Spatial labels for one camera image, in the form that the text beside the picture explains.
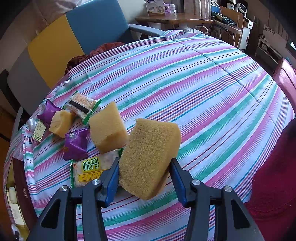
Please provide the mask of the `purple snack packet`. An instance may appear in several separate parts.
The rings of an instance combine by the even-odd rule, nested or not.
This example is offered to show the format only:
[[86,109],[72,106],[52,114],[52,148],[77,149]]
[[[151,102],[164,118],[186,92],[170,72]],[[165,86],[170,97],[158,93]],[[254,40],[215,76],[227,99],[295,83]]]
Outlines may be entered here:
[[55,106],[55,104],[47,99],[42,110],[42,113],[38,114],[37,118],[46,126],[46,128],[49,128],[54,114],[62,109]]
[[65,134],[64,160],[81,160],[88,156],[87,151],[88,128],[81,128]]

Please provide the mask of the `white shelf unit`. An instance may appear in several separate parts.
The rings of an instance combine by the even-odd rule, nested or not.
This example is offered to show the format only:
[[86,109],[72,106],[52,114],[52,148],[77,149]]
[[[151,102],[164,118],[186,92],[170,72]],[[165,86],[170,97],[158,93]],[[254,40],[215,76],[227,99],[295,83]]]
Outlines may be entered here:
[[259,37],[255,56],[264,61],[270,68],[275,69],[282,58],[288,58],[287,40],[269,26],[264,25]]

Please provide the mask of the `pink patterned curtain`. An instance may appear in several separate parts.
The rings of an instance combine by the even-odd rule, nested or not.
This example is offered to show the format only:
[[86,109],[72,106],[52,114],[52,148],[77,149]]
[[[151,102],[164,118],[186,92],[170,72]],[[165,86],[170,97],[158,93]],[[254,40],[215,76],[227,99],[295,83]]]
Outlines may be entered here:
[[195,15],[198,20],[211,20],[210,0],[184,0],[184,11]]

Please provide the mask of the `red blanket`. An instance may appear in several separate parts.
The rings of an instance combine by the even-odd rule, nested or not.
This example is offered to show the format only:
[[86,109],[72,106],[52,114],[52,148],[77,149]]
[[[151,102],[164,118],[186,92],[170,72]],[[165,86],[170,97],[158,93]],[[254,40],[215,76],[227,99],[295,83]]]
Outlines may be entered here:
[[295,240],[295,120],[254,175],[245,206],[265,240]]

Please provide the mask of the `gold tin box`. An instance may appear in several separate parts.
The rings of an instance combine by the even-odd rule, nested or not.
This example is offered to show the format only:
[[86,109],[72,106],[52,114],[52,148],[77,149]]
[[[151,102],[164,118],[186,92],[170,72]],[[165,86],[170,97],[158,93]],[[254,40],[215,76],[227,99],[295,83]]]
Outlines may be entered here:
[[[11,186],[15,187],[18,205],[20,207],[25,226],[15,224],[8,192],[8,189]],[[22,235],[27,237],[36,224],[37,215],[29,194],[23,161],[16,158],[11,158],[11,160],[4,165],[4,200],[6,202],[6,207],[12,224],[20,229]]]

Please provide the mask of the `Weidan cracker packet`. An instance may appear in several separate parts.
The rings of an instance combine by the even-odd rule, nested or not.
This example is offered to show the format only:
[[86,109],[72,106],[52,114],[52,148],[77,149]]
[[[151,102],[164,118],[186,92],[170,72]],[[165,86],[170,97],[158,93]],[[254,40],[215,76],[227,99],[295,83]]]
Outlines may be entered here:
[[98,154],[81,161],[70,162],[71,187],[85,186],[89,181],[99,179],[103,171],[111,168],[114,160],[120,158],[124,148],[105,154]]

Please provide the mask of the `white towel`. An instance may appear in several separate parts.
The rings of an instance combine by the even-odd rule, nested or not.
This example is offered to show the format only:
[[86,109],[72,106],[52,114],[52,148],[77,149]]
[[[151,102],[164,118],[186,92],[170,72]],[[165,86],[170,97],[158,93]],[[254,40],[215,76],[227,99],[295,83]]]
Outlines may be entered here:
[[9,192],[9,200],[10,200],[10,202],[12,204],[18,204],[18,199],[17,199],[17,196],[16,196],[15,187],[13,187],[13,186],[9,187],[8,192]]

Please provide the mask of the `cream ointment box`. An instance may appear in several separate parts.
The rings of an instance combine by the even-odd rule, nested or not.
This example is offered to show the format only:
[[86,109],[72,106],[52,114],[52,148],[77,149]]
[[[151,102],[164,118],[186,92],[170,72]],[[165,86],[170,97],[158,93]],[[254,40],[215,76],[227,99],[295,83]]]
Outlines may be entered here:
[[18,204],[11,204],[11,211],[16,225],[25,226],[21,210]]

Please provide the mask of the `small white ball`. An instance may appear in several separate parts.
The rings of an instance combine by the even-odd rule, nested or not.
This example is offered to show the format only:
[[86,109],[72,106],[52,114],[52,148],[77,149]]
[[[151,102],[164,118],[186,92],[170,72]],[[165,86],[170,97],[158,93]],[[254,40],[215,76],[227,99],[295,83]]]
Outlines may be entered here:
[[30,118],[27,121],[27,125],[28,125],[29,131],[31,133],[33,133],[35,131],[35,128],[37,126],[37,123],[38,123],[38,119],[36,119],[36,118]]

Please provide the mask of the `white product box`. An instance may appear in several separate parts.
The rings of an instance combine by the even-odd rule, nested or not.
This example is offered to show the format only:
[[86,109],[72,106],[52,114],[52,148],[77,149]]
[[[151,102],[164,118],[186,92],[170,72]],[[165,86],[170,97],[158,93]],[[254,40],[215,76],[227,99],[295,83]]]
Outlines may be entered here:
[[165,14],[164,0],[145,0],[145,5],[149,16]]

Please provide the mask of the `tan sponge cake block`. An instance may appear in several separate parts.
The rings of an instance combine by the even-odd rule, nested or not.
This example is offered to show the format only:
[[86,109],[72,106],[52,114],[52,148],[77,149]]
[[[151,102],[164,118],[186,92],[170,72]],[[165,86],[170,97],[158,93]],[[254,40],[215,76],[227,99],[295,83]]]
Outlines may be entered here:
[[61,138],[65,138],[65,134],[69,132],[75,115],[64,109],[55,112],[49,127],[49,131]]

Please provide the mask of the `small green essential oil box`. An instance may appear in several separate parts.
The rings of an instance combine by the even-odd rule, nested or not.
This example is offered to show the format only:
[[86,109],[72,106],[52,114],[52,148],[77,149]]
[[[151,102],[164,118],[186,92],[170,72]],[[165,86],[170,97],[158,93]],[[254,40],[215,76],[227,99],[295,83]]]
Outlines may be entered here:
[[41,142],[45,130],[46,130],[46,126],[40,120],[37,121],[36,127],[33,132],[33,138],[38,142]]

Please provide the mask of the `dark red cloth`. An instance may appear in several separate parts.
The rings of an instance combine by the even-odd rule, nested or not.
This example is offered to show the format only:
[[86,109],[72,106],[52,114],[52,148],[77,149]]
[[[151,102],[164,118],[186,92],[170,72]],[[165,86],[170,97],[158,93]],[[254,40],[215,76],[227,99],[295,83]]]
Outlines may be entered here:
[[71,69],[73,69],[77,65],[83,63],[84,61],[86,61],[96,55],[102,54],[104,52],[107,52],[109,50],[112,50],[114,48],[117,48],[117,47],[120,47],[123,45],[125,45],[125,43],[123,43],[123,42],[105,43],[105,44],[97,47],[96,49],[92,50],[88,55],[80,55],[80,56],[73,57],[67,63],[67,66],[65,69],[65,74],[67,74]]

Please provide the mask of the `dark striped cracker packet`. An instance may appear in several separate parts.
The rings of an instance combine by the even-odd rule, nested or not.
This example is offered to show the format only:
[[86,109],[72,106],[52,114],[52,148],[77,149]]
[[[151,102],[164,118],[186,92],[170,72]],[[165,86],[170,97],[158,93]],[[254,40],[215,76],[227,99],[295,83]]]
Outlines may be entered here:
[[63,109],[81,118],[83,125],[87,125],[90,117],[98,108],[101,99],[95,100],[81,94],[78,90],[63,105]]

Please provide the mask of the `striped bed sheet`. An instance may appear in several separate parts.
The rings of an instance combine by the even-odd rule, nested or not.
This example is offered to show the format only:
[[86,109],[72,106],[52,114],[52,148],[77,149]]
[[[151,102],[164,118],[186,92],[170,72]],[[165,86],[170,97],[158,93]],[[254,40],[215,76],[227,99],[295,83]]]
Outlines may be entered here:
[[[45,98],[62,107],[76,91],[101,99],[95,113],[115,101],[128,132],[137,118],[176,123],[180,166],[208,186],[231,186],[243,202],[255,172],[295,118],[281,88],[253,59],[214,37],[183,31],[97,55],[69,71]],[[63,147],[48,131],[35,141],[26,124],[11,141],[4,189],[12,158],[23,161],[37,215],[60,186],[71,186]],[[189,213],[169,177],[148,201],[119,189],[102,216],[108,240],[181,240]]]

